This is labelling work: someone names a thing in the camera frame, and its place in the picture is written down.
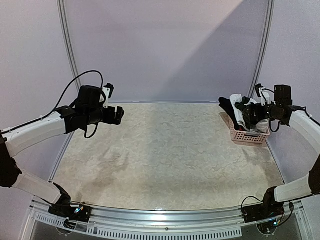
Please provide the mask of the pink plastic laundry basket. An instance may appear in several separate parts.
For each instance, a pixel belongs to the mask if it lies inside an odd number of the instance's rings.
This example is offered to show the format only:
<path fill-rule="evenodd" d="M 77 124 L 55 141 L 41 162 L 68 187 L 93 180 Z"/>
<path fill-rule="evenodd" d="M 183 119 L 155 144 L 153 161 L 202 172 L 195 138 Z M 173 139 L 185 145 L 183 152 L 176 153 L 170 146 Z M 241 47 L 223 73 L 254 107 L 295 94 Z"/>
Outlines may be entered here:
<path fill-rule="evenodd" d="M 234 123 L 227 113 L 220 112 L 219 115 L 229 128 L 230 139 L 237 145 L 260 147 L 266 144 L 266 140 L 271 134 L 269 127 L 267 127 L 267 133 L 235 130 Z"/>

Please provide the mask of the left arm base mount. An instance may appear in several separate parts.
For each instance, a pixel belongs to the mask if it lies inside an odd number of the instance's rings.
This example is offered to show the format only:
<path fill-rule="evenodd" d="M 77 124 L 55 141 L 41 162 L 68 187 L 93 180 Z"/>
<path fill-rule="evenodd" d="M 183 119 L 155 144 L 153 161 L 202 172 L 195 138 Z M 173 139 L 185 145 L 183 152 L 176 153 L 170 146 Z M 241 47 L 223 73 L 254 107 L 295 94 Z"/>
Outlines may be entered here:
<path fill-rule="evenodd" d="M 48 212 L 52 215 L 88 223 L 91 218 L 93 208 L 85 203 L 54 204 L 49 207 Z"/>

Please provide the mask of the right aluminium frame post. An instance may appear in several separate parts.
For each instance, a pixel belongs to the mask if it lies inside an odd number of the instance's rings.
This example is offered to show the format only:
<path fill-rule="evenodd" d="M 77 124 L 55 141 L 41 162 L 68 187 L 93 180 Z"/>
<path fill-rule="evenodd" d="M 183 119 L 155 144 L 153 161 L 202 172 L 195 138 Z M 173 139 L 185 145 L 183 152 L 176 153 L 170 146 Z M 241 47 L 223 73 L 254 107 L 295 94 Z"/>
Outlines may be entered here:
<path fill-rule="evenodd" d="M 265 11 L 265 19 L 263 24 L 261 43 L 260 43 L 259 52 L 258 52 L 258 59 L 255 66 L 254 74 L 253 74 L 253 80 L 248 90 L 248 96 L 250 98 L 252 98 L 255 95 L 255 85 L 259 81 L 260 73 L 263 67 L 263 62 L 266 55 L 268 40 L 269 40 L 271 26 L 272 26 L 274 7 L 275 7 L 275 1 L 268 0 L 266 11 Z"/>

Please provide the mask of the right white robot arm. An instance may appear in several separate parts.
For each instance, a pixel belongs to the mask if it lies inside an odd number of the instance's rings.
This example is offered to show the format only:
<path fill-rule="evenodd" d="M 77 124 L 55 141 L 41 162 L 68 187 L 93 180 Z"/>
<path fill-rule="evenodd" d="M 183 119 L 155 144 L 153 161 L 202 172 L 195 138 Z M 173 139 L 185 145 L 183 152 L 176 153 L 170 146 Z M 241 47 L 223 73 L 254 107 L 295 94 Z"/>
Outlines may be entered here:
<path fill-rule="evenodd" d="M 293 105 L 289 85 L 275 85 L 274 99 L 270 100 L 269 89 L 261 84 L 255 86 L 261 103 L 250 104 L 242 110 L 244 120 L 255 125 L 262 120 L 278 121 L 278 125 L 293 128 L 317 151 L 320 151 L 320 123 L 313 119 L 306 107 Z M 320 160 L 317 159 L 309 173 L 288 184 L 269 188 L 259 206 L 262 218 L 269 218 L 285 202 L 320 194 Z"/>

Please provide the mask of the left aluminium frame post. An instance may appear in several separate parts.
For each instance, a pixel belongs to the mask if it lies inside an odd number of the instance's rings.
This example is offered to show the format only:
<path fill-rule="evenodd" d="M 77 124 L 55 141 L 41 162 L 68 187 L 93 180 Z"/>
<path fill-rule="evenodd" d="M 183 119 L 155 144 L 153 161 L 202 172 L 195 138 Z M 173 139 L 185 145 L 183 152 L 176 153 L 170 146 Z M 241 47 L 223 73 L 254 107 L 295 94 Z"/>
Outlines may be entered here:
<path fill-rule="evenodd" d="M 60 20 L 62 36 L 63 36 L 63 41 L 65 45 L 69 66 L 70 66 L 72 76 L 75 78 L 79 75 L 79 71 L 76 63 L 76 58 L 74 54 L 74 48 L 72 44 L 71 33 L 70 33 L 70 28 L 68 23 L 66 1 L 57 0 L 56 2 L 57 2 L 59 20 Z"/>

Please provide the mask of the white green raglan t-shirt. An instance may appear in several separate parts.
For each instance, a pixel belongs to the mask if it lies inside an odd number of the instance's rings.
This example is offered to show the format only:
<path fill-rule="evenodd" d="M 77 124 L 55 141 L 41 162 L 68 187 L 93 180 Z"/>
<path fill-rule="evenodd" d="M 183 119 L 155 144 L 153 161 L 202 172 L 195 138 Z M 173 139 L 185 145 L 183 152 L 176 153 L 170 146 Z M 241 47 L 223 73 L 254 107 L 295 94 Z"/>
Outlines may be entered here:
<path fill-rule="evenodd" d="M 236 123 L 241 126 L 246 132 L 264 133 L 268 132 L 268 120 L 264 119 L 258 123 L 250 123 L 245 120 L 244 109 L 249 105 L 257 104 L 257 102 L 249 97 L 242 97 L 241 94 L 232 94 L 230 103 L 234 111 Z"/>

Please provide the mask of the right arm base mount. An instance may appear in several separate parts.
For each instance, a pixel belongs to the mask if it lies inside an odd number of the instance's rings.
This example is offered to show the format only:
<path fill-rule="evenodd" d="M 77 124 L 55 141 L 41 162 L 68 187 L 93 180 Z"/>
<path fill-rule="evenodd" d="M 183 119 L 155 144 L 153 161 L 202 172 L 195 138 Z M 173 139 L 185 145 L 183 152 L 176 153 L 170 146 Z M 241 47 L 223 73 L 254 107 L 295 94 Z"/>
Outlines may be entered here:
<path fill-rule="evenodd" d="M 265 205 L 263 203 L 243 206 L 241 212 L 245 223 L 257 222 L 261 220 L 267 220 L 282 215 L 284 210 L 284 204 L 272 204 Z"/>

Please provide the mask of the aluminium frame post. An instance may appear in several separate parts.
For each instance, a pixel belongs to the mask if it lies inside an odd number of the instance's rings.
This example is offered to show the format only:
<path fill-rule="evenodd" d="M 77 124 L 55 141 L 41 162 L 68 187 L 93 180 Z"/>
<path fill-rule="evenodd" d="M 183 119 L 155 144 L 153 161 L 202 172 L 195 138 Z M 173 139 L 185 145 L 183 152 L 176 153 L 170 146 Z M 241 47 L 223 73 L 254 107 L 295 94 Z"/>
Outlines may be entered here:
<path fill-rule="evenodd" d="M 66 1 L 57 0 L 56 2 L 57 2 L 59 20 L 60 20 L 62 36 L 63 36 L 63 41 L 65 45 L 69 66 L 70 66 L 72 76 L 75 78 L 79 75 L 79 71 L 76 63 L 76 58 L 74 54 L 74 48 L 72 44 L 71 33 L 70 33 L 70 28 L 68 23 Z"/>
<path fill-rule="evenodd" d="M 259 81 L 260 73 L 263 67 L 263 62 L 266 55 L 268 40 L 269 40 L 271 26 L 272 26 L 274 7 L 275 7 L 275 1 L 268 0 L 266 11 L 265 11 L 265 19 L 263 24 L 261 43 L 260 43 L 259 52 L 258 52 L 258 59 L 255 66 L 254 74 L 253 74 L 253 80 L 248 90 L 248 96 L 250 98 L 252 98 L 255 95 L 255 85 Z"/>

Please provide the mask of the aluminium front rail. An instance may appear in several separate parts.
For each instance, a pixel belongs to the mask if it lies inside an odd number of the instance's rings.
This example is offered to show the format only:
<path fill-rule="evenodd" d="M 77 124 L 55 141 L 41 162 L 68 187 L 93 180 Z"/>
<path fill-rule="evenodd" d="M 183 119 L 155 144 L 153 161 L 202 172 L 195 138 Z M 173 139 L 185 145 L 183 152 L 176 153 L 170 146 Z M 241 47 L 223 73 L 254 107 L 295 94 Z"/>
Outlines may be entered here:
<path fill-rule="evenodd" d="M 130 210 L 92 206 L 86 222 L 49 213 L 32 200 L 23 240 L 311 240 L 303 205 L 286 203 L 284 212 L 247 221 L 243 206 L 189 211 Z"/>

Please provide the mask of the black garment in basket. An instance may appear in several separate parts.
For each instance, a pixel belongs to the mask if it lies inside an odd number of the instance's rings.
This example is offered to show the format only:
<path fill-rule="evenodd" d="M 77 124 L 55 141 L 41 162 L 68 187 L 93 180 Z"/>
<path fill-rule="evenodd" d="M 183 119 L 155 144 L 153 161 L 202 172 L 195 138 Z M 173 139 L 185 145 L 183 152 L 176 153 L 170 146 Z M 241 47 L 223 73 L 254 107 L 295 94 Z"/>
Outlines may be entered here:
<path fill-rule="evenodd" d="M 234 108 L 231 104 L 231 101 L 227 98 L 220 97 L 218 99 L 219 106 L 228 114 L 228 116 L 231 118 L 234 129 L 238 130 L 239 129 L 239 124 L 237 122 L 236 116 L 235 116 L 235 111 Z"/>

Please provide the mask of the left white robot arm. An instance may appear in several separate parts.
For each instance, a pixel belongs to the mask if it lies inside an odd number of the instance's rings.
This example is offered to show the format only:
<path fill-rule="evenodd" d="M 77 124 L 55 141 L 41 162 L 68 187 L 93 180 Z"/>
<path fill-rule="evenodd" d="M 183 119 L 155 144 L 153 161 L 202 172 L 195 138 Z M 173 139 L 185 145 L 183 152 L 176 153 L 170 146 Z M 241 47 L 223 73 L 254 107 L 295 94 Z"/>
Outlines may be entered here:
<path fill-rule="evenodd" d="M 63 217 L 70 217 L 75 210 L 69 194 L 58 184 L 22 171 L 14 158 L 22 151 L 53 137 L 77 130 L 87 132 L 90 125 L 120 125 L 125 111 L 120 106 L 109 106 L 113 90 L 110 83 L 103 87 L 82 86 L 77 98 L 69 106 L 55 108 L 48 116 L 1 131 L 1 187 L 30 193 L 54 205 Z"/>

